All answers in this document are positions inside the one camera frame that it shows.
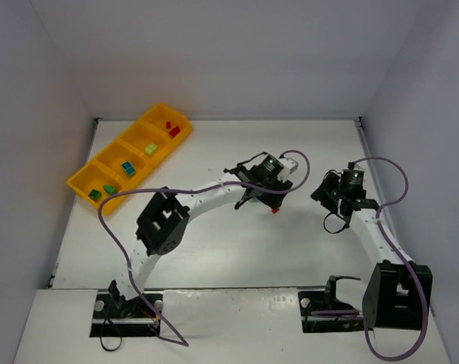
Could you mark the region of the red arch lego piece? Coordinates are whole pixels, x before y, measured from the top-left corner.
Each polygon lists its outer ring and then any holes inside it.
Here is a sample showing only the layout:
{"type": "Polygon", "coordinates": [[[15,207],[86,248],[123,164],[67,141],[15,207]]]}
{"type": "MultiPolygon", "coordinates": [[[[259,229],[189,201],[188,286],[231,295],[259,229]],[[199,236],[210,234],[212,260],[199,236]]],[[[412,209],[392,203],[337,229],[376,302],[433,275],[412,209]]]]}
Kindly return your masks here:
{"type": "Polygon", "coordinates": [[[173,128],[169,131],[169,136],[170,136],[171,138],[175,138],[180,132],[181,132],[181,129],[180,129],[179,126],[173,127],[173,128]]]}

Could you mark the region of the light green lego brick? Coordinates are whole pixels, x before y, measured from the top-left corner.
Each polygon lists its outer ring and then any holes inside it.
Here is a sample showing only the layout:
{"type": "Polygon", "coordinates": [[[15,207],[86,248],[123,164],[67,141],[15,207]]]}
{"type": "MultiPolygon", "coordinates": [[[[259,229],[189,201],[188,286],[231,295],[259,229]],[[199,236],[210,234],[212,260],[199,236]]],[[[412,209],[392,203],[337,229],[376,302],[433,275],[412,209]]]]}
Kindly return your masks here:
{"type": "Polygon", "coordinates": [[[153,155],[158,149],[158,145],[155,143],[150,143],[145,149],[144,152],[146,155],[153,155]]]}

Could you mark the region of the light blue lego brick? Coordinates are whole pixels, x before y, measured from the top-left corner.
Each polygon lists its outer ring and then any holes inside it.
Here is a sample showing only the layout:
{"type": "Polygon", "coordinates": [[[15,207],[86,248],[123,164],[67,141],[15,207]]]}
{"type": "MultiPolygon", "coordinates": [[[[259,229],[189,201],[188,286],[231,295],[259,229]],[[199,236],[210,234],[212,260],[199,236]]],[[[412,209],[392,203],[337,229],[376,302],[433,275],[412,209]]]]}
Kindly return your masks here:
{"type": "Polygon", "coordinates": [[[128,177],[134,176],[137,172],[136,168],[129,161],[123,162],[121,168],[128,177]]]}

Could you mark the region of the dark green lego brick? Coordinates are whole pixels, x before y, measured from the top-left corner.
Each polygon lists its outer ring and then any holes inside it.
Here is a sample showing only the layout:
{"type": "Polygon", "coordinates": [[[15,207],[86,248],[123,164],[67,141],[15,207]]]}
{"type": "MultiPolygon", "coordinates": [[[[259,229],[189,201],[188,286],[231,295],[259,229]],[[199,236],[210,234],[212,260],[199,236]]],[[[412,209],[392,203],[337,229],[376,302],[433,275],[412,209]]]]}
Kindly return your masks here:
{"type": "Polygon", "coordinates": [[[103,190],[110,196],[118,192],[118,190],[114,186],[109,185],[109,184],[105,184],[102,187],[103,187],[103,190]]]}

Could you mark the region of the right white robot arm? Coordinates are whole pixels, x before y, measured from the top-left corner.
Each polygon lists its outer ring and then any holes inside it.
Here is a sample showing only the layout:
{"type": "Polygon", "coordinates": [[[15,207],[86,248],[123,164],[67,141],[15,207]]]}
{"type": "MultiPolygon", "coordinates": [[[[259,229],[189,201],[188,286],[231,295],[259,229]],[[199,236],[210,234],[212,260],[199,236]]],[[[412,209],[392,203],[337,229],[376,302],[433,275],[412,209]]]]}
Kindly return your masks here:
{"type": "Polygon", "coordinates": [[[420,295],[408,262],[418,277],[426,304],[430,304],[432,272],[418,265],[406,254],[388,226],[376,217],[379,204],[366,197],[364,171],[344,169],[328,171],[322,183],[311,194],[331,215],[344,221],[351,229],[373,265],[363,292],[362,312],[371,328],[394,328],[419,331],[423,324],[420,295]]]}

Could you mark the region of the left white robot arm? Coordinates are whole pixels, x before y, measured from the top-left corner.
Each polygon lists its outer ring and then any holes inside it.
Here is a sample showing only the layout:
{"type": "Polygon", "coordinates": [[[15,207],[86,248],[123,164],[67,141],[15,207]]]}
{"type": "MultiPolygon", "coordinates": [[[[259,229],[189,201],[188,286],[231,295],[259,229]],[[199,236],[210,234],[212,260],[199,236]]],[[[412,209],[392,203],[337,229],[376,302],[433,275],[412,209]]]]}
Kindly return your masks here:
{"type": "Polygon", "coordinates": [[[225,169],[219,179],[202,186],[200,194],[155,193],[137,219],[140,244],[131,253],[131,268],[110,283],[110,295],[122,303],[137,297],[160,258],[180,245],[187,225],[200,215],[227,204],[239,209],[252,198],[278,211],[282,191],[293,187],[289,177],[297,168],[292,158],[267,155],[251,168],[239,163],[225,169]]]}

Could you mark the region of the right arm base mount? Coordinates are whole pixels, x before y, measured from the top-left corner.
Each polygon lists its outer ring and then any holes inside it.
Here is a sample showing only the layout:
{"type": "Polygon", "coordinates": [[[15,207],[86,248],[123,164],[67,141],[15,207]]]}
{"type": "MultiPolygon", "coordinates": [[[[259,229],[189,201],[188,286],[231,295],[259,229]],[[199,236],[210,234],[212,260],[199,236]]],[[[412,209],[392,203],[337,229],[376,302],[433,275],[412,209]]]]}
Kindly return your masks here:
{"type": "Polygon", "coordinates": [[[332,275],[326,284],[299,290],[304,334],[352,333],[364,330],[362,299],[366,285],[346,275],[332,275]]]}

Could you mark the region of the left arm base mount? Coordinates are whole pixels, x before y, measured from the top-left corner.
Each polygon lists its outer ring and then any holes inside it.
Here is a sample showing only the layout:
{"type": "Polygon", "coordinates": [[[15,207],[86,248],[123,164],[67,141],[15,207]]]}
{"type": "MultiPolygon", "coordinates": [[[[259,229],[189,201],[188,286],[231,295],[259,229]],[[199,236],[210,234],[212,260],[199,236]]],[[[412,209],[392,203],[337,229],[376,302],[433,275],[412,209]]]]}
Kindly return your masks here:
{"type": "Polygon", "coordinates": [[[119,309],[107,291],[98,292],[93,305],[90,337],[155,337],[161,319],[140,299],[119,309]]]}

